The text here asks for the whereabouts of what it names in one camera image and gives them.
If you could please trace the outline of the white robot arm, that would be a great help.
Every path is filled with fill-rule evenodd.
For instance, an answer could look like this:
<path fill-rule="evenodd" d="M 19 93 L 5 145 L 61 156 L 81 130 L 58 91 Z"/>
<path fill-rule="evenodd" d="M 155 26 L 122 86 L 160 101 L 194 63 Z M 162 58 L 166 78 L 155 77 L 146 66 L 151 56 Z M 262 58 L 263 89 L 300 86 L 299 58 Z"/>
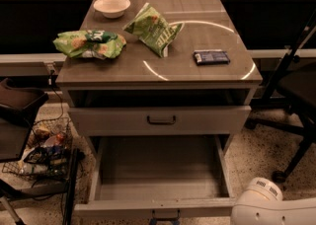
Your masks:
<path fill-rule="evenodd" d="M 233 205 L 231 225 L 316 225 L 316 198 L 284 200 L 275 183 L 253 178 Z"/>

